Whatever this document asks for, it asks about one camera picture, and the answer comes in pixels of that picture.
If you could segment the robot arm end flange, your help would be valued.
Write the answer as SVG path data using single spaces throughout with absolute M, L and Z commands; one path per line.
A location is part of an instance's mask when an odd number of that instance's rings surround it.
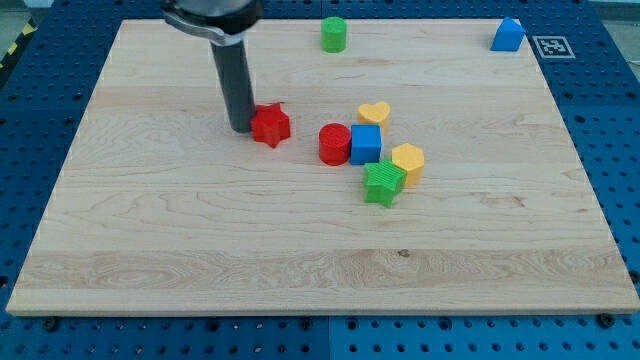
M 246 32 L 262 17 L 262 0 L 162 0 L 167 24 L 216 46 L 244 40 Z

